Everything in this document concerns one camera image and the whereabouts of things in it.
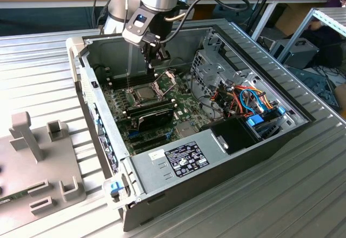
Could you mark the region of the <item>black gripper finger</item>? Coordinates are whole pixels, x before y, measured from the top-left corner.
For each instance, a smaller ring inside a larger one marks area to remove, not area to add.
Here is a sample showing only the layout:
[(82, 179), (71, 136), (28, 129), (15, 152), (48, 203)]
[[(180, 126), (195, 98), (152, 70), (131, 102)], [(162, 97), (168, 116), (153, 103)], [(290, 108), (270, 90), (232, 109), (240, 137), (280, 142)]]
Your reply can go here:
[(170, 53), (165, 48), (165, 45), (161, 45), (160, 48), (158, 49), (158, 59), (160, 61), (166, 61), (171, 59)]
[(160, 48), (159, 40), (156, 39), (153, 42), (145, 42), (143, 47), (143, 55), (146, 67), (147, 75), (154, 73), (154, 68), (159, 64), (157, 54)]

